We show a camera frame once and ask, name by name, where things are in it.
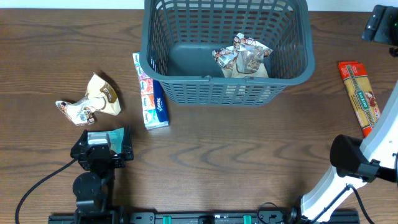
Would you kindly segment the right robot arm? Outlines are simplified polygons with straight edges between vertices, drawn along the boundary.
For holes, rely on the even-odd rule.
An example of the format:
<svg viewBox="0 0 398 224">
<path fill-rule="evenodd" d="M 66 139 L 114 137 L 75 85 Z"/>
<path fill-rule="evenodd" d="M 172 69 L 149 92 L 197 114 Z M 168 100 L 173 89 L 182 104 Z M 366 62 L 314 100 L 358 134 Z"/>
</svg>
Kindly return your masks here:
<svg viewBox="0 0 398 224">
<path fill-rule="evenodd" d="M 364 65 L 342 61 L 338 68 L 364 139 L 342 134 L 334 139 L 330 167 L 292 207 L 287 223 L 359 223 L 357 212 L 337 207 L 375 179 L 397 182 L 397 90 L 381 111 Z"/>
</svg>

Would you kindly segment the orange San Remo pasta pack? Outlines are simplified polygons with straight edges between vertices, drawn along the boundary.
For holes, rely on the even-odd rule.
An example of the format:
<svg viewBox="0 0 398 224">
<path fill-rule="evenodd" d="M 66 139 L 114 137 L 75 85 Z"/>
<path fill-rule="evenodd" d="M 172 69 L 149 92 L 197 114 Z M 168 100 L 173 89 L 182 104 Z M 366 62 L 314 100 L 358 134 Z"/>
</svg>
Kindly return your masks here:
<svg viewBox="0 0 398 224">
<path fill-rule="evenodd" d="M 381 117 L 368 73 L 357 61 L 339 62 L 338 68 L 361 130 L 367 137 Z"/>
</svg>

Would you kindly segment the beige brown snack bag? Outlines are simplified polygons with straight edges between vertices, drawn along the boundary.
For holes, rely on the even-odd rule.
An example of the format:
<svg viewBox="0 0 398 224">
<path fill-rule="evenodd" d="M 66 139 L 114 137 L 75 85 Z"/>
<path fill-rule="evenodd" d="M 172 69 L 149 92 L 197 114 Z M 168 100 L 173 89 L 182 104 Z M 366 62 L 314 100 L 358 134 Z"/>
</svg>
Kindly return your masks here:
<svg viewBox="0 0 398 224">
<path fill-rule="evenodd" d="M 221 71 L 225 78 L 231 78 L 235 59 L 238 53 L 233 46 L 212 51 L 212 56 L 215 62 L 221 67 Z"/>
</svg>

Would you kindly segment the white brown snack bag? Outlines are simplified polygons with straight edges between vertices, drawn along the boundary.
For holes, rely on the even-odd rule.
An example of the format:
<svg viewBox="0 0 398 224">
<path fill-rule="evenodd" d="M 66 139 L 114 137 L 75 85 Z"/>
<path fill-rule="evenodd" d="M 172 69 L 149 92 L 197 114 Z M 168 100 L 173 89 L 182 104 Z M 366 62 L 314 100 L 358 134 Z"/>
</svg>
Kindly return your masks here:
<svg viewBox="0 0 398 224">
<path fill-rule="evenodd" d="M 233 40 L 236 56 L 233 60 L 232 78 L 268 78 L 264 59 L 273 50 L 266 45 L 242 33 L 236 34 Z"/>
</svg>

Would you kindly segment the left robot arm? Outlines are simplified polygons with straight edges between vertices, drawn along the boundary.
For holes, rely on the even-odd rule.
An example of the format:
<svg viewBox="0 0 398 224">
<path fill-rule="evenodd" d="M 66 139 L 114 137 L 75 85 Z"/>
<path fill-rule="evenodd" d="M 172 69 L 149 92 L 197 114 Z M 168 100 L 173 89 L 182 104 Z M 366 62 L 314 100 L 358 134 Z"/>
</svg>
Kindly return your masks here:
<svg viewBox="0 0 398 224">
<path fill-rule="evenodd" d="M 85 130 L 71 148 L 85 170 L 73 183 L 76 223 L 129 223 L 124 207 L 113 205 L 115 170 L 134 158 L 130 127 L 113 131 Z"/>
</svg>

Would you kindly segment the teal snack bar wrapper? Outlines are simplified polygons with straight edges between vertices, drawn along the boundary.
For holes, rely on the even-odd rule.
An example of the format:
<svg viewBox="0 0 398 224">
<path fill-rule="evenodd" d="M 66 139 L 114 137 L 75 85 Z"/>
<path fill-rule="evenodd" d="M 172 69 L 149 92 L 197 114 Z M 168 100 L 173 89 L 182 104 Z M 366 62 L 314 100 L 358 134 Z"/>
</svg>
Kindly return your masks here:
<svg viewBox="0 0 398 224">
<path fill-rule="evenodd" d="M 115 154 L 120 154 L 122 151 L 124 128 L 115 129 L 113 131 L 87 132 L 87 135 L 89 145 L 107 144 L 109 149 Z"/>
</svg>

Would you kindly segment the Kleenex tissue multipack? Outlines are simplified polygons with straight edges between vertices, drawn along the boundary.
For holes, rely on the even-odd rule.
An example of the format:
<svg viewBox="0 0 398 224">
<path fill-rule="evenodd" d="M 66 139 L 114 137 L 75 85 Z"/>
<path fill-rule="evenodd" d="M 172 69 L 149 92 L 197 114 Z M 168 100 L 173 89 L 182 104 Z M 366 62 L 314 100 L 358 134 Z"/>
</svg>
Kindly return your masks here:
<svg viewBox="0 0 398 224">
<path fill-rule="evenodd" d="M 140 53 L 132 54 L 133 63 L 139 80 L 144 126 L 147 130 L 169 125 L 169 116 L 160 83 L 150 78 L 140 64 Z"/>
</svg>

